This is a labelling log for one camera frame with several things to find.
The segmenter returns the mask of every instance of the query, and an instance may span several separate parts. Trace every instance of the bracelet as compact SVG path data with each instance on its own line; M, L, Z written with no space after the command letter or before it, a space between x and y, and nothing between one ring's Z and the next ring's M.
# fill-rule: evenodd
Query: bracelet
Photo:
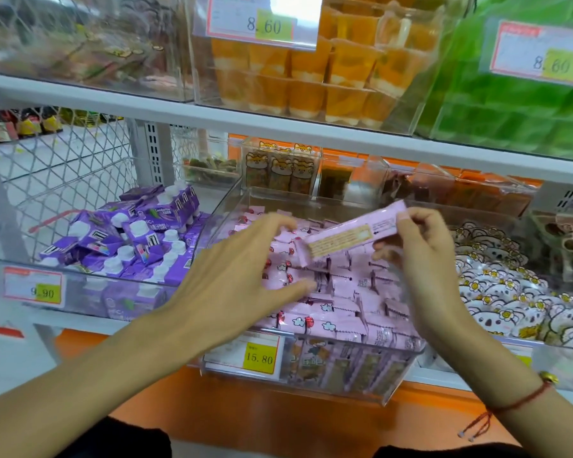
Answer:
M475 439L480 437L482 434L485 434L489 431L490 420L491 420L493 415L498 415L501 413L508 412L509 410L515 410L517 408L520 408L522 405L525 405L528 402L530 402L531 400L536 399L543 392L545 392L547 389L549 389L551 386L553 386L554 384L556 384L558 382L558 378L556 376L554 376L553 374L548 373L547 371L540 371L539 377L543 381L543 384L539 388L537 388L533 393L527 395L523 399L520 399L519 401L517 401L511 405L507 405L506 407L500 407L500 408L488 408L488 407L486 407L486 411L484 413L482 413L480 416L478 416L477 418L475 418L471 423L469 423L469 425L465 429L460 431L458 433L458 437L460 437L460 438L465 437L466 431L468 431L469 429L474 427L475 424L479 423L480 421L485 420L484 424L482 424L480 426L480 429L478 429L478 432L476 432L472 437L469 437L469 441L473 442Z

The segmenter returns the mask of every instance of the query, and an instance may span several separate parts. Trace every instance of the person's left hand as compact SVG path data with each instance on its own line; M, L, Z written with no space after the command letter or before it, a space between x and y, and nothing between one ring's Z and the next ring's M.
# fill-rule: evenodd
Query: person's left hand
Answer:
M177 369L314 291L316 283L307 280L276 291L261 285L269 244L282 226L295 230L297 222L265 214L245 230L202 250L170 301L131 326L160 344L162 357L171 352L168 362Z

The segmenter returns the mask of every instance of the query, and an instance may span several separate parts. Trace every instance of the yellow price label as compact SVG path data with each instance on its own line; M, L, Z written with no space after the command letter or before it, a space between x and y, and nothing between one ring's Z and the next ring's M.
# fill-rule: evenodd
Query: yellow price label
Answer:
M242 368L266 374L274 374L276 366L276 346L246 343Z
M516 355L526 366L530 366L533 363L533 359L530 357L525 357L524 355Z
M58 284L39 283L36 285L33 293L35 300L38 302L55 303L57 305L61 303L61 287Z
M259 40L293 40L292 17L279 16L270 10L257 9L257 26L255 38Z
M543 60L542 77L573 84L573 51L548 49Z

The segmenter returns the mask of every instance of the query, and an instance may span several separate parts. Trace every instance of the person's right hand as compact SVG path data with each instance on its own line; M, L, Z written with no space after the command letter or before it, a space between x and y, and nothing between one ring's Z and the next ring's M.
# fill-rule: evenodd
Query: person's right hand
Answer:
M374 243L373 258L402 268L414 325L428 339L472 319L459 296L454 242L441 214L421 207L407 214L397 216L398 236ZM395 246L403 247L403 256Z

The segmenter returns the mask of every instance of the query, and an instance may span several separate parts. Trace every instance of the forearm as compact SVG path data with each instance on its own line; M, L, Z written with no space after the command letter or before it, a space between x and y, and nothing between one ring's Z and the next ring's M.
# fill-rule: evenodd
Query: forearm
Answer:
M125 328L1 395L0 458L53 458L125 400L168 374L171 367L158 363L157 349L144 347L137 329Z
M463 319L429 342L490 408L512 405L542 384L533 370L472 319ZM533 456L573 458L573 406L553 388L498 417Z

